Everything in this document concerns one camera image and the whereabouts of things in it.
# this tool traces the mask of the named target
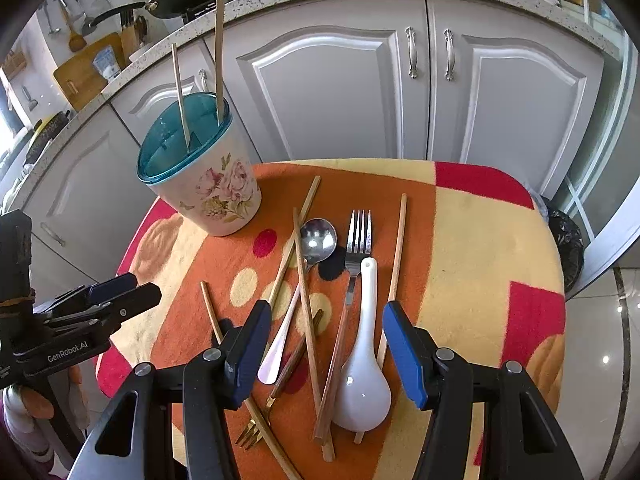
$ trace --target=tile floor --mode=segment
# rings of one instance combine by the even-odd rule
[[[557,416],[585,480],[614,480],[640,444],[640,269],[622,269],[620,275],[623,301],[614,272],[608,270],[566,304],[566,349]],[[630,345],[628,396],[621,415],[625,319]],[[98,389],[92,364],[85,362],[81,368],[93,427],[109,399]]]

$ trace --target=teal lid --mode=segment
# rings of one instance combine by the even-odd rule
[[[174,176],[206,152],[231,124],[231,113],[223,100],[225,117],[218,126],[216,95],[196,92],[184,96],[184,113],[191,132],[189,149],[184,140],[178,101],[170,104],[149,128],[138,154],[138,178],[159,184]]]

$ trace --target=orange tablecloth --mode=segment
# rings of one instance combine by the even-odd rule
[[[316,160],[255,166],[262,205],[254,219],[225,238],[207,237],[161,200],[156,201],[127,250],[119,273],[130,270],[140,283],[155,282],[162,301],[128,321],[113,335],[113,347],[97,363],[98,383],[112,395],[140,361],[158,368],[187,362],[210,346],[211,328],[199,281],[210,283],[218,317],[242,324],[259,298],[267,298],[290,235],[291,211],[300,208],[316,174],[321,175],[308,218],[324,217],[344,244],[351,210],[370,209],[372,256],[378,261],[378,319],[388,295],[400,195],[408,212],[398,300],[409,318],[427,328],[436,343],[470,362],[499,366],[515,359],[527,370],[553,409],[558,405],[564,357],[562,272],[553,238],[527,191],[497,170],[461,164],[410,160]],[[348,276],[322,280],[310,276],[312,309],[325,314],[318,337],[319,371],[324,378],[337,331]],[[275,334],[296,286],[286,274],[273,306]],[[359,287],[354,300],[359,305]],[[350,320],[351,345],[357,315]],[[286,351],[302,334],[295,318]],[[292,378],[288,395],[274,407],[273,430],[306,480],[411,478],[422,447],[428,413],[406,398],[390,358],[383,369],[392,391],[384,423],[366,434],[334,426],[337,459],[322,460],[311,442],[314,411],[306,362]],[[256,383],[263,403],[270,386]],[[474,406],[466,478],[478,476],[482,406]],[[249,420],[242,407],[227,412],[232,440]],[[184,462],[179,438],[182,411],[174,409],[174,452]],[[236,447],[243,479],[285,478],[261,442],[251,450]]]

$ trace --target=yellow polka dot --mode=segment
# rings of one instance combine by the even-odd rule
[[[320,320],[320,325],[318,326],[317,334],[321,334],[324,332],[324,329],[329,325],[331,321],[331,301],[326,297],[322,292],[314,292],[309,295],[309,305],[311,306],[311,316],[315,316],[316,312],[319,309],[322,309],[322,319]],[[299,304],[296,309],[296,330],[300,335],[304,335],[305,333],[305,318],[302,315],[302,304]]]
[[[284,247],[282,248],[282,256],[284,256]],[[296,265],[296,246],[293,246],[293,250],[291,251],[291,256],[289,257],[289,268],[295,269]]]
[[[255,270],[245,267],[236,274],[234,282],[231,284],[229,299],[233,306],[243,306],[249,301],[258,286],[258,275]]]
[[[271,294],[271,289],[273,288],[273,283],[271,282],[269,285],[265,287],[262,292],[261,298],[263,300],[268,300]],[[291,297],[293,296],[293,292],[291,290],[291,286],[287,282],[282,282],[280,285],[280,290],[278,291],[278,297],[276,298],[276,304],[271,305],[271,319],[280,319],[283,314],[287,311],[289,307],[289,303],[291,302]]]

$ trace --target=ladle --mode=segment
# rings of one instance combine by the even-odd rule
[[[362,301],[358,335],[353,351],[342,367],[333,417],[335,424],[355,432],[369,431],[378,426],[391,407],[391,390],[373,351],[378,263],[374,258],[365,258],[360,269]]]

